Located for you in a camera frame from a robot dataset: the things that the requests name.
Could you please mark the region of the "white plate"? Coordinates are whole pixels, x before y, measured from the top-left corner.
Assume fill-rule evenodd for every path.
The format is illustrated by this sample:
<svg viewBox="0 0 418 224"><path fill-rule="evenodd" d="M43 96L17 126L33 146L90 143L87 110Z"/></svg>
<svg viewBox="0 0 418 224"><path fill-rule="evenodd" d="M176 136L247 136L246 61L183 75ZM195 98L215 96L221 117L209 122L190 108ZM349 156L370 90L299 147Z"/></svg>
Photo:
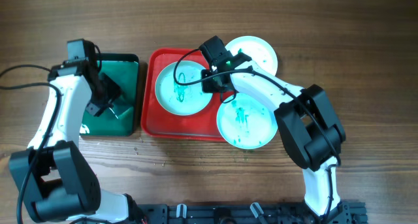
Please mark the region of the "white plate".
<svg viewBox="0 0 418 224"><path fill-rule="evenodd" d="M173 79L176 62L166 66L155 82L155 96L158 103L168 112L178 116L189 116L203 110L212 99L211 93L204 93L202 84L178 85ZM204 67L194 61L181 61L176 69L176 79L188 83L201 79Z"/></svg>

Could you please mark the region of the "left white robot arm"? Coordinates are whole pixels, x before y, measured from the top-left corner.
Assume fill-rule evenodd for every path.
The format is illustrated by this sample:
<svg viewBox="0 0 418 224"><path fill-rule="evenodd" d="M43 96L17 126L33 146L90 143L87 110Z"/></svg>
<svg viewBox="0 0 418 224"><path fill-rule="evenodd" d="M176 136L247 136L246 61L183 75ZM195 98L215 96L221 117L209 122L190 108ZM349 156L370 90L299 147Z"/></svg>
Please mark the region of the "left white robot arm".
<svg viewBox="0 0 418 224"><path fill-rule="evenodd" d="M50 94L35 136L26 150L10 156L19 191L16 219L21 223L27 212L36 223L146 223L130 195L101 189L78 148L84 114L100 116L122 93L103 63L138 64L138 57L102 53L85 39L69 41L67 52L64 62L48 69Z"/></svg>

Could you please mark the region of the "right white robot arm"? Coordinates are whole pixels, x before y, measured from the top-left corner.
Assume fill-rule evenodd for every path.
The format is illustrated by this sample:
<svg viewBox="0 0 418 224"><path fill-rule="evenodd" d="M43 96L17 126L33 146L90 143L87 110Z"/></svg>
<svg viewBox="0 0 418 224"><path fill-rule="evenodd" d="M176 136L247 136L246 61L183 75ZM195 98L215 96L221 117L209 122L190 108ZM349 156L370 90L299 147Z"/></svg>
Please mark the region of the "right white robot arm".
<svg viewBox="0 0 418 224"><path fill-rule="evenodd" d="M244 52L232 54L217 36L202 43L199 51L211 68L205 84L249 95L273 112L285 151L302 169L306 206L328 221L340 201L336 169L346 133L325 90L315 84L288 84Z"/></svg>

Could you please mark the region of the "dark green water tray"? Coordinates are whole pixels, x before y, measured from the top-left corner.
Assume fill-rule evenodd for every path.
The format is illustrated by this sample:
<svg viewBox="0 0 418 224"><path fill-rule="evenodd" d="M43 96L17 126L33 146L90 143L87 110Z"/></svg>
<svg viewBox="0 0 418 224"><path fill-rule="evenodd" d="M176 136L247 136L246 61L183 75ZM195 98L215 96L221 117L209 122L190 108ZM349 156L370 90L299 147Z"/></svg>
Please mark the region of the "dark green water tray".
<svg viewBox="0 0 418 224"><path fill-rule="evenodd" d="M84 112L80 135L130 136L136 127L140 62L134 54L103 53L99 78L108 88L107 103L93 116Z"/></svg>

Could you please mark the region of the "red plastic tray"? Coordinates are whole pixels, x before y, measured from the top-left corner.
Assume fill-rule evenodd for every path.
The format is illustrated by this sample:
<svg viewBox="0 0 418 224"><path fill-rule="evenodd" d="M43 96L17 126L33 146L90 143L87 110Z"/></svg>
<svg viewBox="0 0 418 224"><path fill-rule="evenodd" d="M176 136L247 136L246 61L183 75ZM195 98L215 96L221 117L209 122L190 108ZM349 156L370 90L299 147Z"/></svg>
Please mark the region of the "red plastic tray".
<svg viewBox="0 0 418 224"><path fill-rule="evenodd" d="M166 111L155 96L155 83L160 72L178 61L188 49L161 48L150 57L141 115L142 130L151 136L223 142L216 124L218 108L222 105L219 94L212 95L208 105L190 116L177 116Z"/></svg>

